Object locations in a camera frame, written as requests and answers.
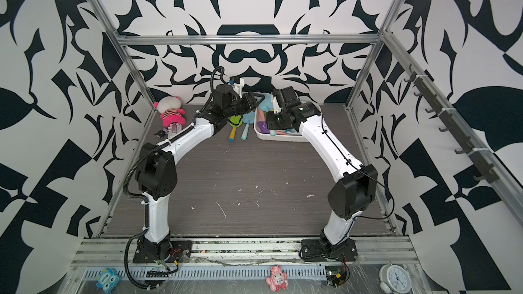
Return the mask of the green shovel yellow handle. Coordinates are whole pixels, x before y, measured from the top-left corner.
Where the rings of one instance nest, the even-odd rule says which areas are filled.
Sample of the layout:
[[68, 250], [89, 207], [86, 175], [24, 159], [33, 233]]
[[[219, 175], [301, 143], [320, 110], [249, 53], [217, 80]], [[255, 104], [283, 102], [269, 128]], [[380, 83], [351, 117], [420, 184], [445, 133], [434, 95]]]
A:
[[232, 130], [231, 130], [230, 136], [229, 136], [229, 142], [233, 142], [236, 137], [237, 129], [239, 128], [239, 126], [242, 125], [242, 116], [237, 115], [237, 116], [230, 117], [228, 119], [228, 122], [229, 122], [230, 126], [232, 127]]

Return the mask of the light blue toy shovel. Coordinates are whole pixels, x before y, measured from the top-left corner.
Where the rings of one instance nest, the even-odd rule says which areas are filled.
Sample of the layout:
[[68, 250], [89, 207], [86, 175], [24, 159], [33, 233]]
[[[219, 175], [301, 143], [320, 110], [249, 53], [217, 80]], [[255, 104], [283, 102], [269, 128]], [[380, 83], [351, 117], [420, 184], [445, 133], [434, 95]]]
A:
[[246, 140], [247, 137], [248, 137], [248, 134], [249, 134], [249, 128], [251, 125], [254, 125], [255, 123], [255, 119], [256, 119], [256, 113], [254, 111], [251, 111], [247, 114], [244, 114], [242, 116], [242, 122], [243, 122], [243, 125], [245, 126], [243, 131], [242, 131], [242, 136], [241, 136], [241, 140]]

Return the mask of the light blue round shovel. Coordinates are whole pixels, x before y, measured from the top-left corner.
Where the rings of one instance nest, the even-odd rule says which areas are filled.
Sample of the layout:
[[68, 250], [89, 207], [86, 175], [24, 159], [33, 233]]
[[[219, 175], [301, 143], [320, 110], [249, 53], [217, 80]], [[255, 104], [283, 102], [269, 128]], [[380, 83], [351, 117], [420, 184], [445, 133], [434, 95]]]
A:
[[258, 108], [263, 112], [273, 111], [274, 106], [272, 103], [272, 95], [269, 93], [262, 93], [262, 95], [264, 96], [264, 99], [261, 102], [261, 104], [258, 106]]

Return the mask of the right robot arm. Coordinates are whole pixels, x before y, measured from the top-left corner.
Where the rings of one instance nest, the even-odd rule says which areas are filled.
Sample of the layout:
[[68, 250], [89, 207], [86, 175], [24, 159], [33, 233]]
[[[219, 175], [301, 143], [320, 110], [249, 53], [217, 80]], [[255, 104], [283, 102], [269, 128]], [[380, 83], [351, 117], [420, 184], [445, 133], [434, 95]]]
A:
[[312, 102], [301, 102], [292, 87], [272, 92], [274, 110], [266, 122], [270, 130], [294, 129], [316, 150], [328, 167], [335, 185], [328, 193], [332, 209], [322, 234], [328, 245], [349, 238], [355, 220], [374, 201], [377, 175], [372, 165], [364, 166], [338, 140]]

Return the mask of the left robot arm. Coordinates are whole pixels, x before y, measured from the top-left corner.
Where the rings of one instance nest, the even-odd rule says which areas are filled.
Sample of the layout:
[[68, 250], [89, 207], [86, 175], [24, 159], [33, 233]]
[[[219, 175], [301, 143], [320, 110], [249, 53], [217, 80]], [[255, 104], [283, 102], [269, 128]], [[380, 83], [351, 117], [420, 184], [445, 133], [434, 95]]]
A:
[[234, 117], [255, 111], [263, 100], [260, 93], [239, 93], [231, 84], [219, 84], [212, 90], [210, 103], [188, 127], [142, 154], [133, 175], [148, 208], [143, 238], [158, 245], [170, 237], [168, 202], [178, 181], [177, 163], [198, 144], [233, 123]]

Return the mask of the white storage box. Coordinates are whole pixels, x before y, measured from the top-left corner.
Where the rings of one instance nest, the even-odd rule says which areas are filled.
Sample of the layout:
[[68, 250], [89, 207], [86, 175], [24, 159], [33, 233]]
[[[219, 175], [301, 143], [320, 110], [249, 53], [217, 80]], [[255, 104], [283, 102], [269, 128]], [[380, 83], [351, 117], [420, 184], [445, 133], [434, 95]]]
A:
[[253, 127], [256, 136], [260, 140], [278, 142], [307, 142], [307, 139], [294, 129], [286, 129], [283, 131], [269, 130], [266, 122], [266, 113], [260, 108], [256, 109], [256, 116]]

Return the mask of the pink white plush doll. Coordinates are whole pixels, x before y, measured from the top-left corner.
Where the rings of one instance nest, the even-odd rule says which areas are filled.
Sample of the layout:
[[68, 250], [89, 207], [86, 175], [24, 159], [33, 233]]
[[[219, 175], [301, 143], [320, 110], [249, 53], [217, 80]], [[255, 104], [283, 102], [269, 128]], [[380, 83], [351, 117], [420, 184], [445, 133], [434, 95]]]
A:
[[182, 109], [182, 102], [179, 97], [164, 97], [159, 102], [155, 102], [154, 107], [161, 115], [165, 128], [169, 128], [172, 124], [186, 124], [185, 110]]

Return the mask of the green circuit board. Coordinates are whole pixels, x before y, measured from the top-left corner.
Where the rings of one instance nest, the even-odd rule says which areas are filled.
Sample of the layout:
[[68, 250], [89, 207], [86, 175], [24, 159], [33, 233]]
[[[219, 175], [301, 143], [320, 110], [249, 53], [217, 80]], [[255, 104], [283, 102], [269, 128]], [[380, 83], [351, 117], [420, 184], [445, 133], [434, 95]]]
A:
[[326, 284], [331, 287], [340, 287], [345, 284], [350, 273], [345, 266], [326, 266]]

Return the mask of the pink bear toy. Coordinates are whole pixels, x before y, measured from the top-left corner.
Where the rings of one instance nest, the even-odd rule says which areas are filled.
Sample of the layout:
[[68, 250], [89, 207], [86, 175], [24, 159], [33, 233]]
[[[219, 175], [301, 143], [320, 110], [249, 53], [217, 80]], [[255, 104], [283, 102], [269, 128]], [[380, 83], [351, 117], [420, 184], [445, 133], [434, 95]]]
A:
[[270, 269], [270, 276], [266, 278], [266, 284], [275, 293], [278, 293], [280, 290], [286, 290], [289, 285], [287, 274], [280, 266], [275, 265]]

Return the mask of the white alarm clock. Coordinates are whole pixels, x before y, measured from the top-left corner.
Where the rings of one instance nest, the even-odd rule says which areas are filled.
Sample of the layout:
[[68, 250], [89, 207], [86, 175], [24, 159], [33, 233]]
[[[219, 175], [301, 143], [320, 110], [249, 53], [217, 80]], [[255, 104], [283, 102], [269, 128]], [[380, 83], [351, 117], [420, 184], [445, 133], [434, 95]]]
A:
[[410, 293], [412, 290], [411, 276], [400, 265], [387, 264], [379, 270], [379, 286], [384, 293]]

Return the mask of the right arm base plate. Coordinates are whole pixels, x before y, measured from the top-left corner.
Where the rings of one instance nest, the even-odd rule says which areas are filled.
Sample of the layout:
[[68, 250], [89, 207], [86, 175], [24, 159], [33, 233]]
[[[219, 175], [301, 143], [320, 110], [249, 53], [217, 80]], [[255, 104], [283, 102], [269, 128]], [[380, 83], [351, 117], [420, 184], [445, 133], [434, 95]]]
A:
[[358, 251], [355, 242], [351, 239], [332, 245], [327, 239], [320, 238], [316, 240], [302, 240], [298, 255], [301, 260], [309, 262], [327, 260], [354, 262], [357, 260]]

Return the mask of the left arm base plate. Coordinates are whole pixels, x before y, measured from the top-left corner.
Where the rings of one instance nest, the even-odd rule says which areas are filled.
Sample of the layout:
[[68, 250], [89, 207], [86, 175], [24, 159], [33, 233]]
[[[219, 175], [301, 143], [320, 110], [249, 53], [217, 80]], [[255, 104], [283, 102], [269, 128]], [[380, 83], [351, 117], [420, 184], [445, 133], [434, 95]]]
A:
[[163, 240], [153, 243], [147, 239], [139, 239], [137, 249], [133, 256], [135, 264], [152, 264], [157, 260], [166, 263], [184, 262], [191, 257], [193, 242], [190, 240]]

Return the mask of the black wall hook rail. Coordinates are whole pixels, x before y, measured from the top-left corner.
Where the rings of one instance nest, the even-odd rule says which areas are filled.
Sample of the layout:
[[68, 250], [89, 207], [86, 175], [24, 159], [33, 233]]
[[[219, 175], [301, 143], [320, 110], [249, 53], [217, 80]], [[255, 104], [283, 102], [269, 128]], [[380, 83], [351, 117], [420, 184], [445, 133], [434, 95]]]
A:
[[493, 184], [501, 179], [501, 173], [496, 165], [491, 150], [473, 134], [473, 130], [461, 116], [459, 111], [446, 99], [445, 95], [437, 88], [430, 76], [409, 71], [410, 76], [405, 80], [412, 83], [418, 92], [416, 97], [424, 98], [429, 104], [428, 114], [439, 118], [443, 126], [440, 132], [448, 132], [459, 145], [454, 152], [465, 155], [479, 172], [476, 180], [484, 180]]

